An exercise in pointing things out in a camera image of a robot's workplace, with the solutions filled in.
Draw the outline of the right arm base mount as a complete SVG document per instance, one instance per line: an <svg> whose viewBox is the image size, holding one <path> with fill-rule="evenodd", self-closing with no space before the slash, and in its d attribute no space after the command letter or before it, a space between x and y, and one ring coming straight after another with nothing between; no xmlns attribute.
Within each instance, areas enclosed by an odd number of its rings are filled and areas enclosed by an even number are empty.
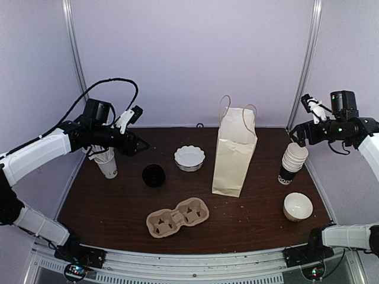
<svg viewBox="0 0 379 284"><path fill-rule="evenodd" d="M308 245L287 246L282 253L287 268L299 266L303 277L312 282L326 276L325 260L334 256L332 248L310 248Z"/></svg>

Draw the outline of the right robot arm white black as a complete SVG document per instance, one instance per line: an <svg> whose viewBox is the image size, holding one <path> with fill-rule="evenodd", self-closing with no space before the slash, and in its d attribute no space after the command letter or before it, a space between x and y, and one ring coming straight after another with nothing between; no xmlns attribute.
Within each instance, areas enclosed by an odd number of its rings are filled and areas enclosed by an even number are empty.
<svg viewBox="0 0 379 284"><path fill-rule="evenodd" d="M320 100L305 94L300 99L306 112L312 114L310 121L296 125L290 137L300 148L321 142L331 145L341 142L339 154L347 156L349 148L358 151L378 177L378 121L359 114L355 94L352 91L334 91L330 94L330 107ZM354 225L328 225L313 229L304 257L316 261L334 247L361 250L378 255L378 223Z"/></svg>

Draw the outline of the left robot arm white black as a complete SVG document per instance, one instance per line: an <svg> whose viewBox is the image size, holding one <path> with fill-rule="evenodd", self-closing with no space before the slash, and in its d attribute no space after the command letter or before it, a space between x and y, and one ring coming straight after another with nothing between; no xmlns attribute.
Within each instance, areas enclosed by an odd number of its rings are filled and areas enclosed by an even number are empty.
<svg viewBox="0 0 379 284"><path fill-rule="evenodd" d="M62 253L73 263L85 258L85 249L70 240L71 233L65 226L23 203L12 187L42 165L80 149L98 163L107 178L113 178L116 173L110 166L115 164L115 150L132 157L147 150L149 144L128 129L143 113L139 106L127 109L107 124L112 111L110 103L89 99L76 120L60 122L52 132L1 155L1 225L14 225L62 246Z"/></svg>

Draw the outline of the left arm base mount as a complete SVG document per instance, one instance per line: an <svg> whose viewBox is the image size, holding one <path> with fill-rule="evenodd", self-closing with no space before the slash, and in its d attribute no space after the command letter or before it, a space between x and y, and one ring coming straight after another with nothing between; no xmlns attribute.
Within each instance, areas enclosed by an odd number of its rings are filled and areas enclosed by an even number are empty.
<svg viewBox="0 0 379 284"><path fill-rule="evenodd" d="M78 256L72 256L62 247L58 247L54 256L67 262L63 269L64 277L69 282L78 283L96 277L96 269L102 269L106 252L98 248L80 246Z"/></svg>

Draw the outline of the cardboard two-cup carrier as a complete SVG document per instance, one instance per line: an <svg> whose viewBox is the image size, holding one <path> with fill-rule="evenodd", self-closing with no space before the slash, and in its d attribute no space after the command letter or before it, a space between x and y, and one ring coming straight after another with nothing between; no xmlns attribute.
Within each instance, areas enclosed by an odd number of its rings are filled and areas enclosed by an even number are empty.
<svg viewBox="0 0 379 284"><path fill-rule="evenodd" d="M208 220L210 211L205 202L196 197L181 201L175 209L161 209L150 213L146 226L154 238L169 237L181 227L193 227Z"/></svg>

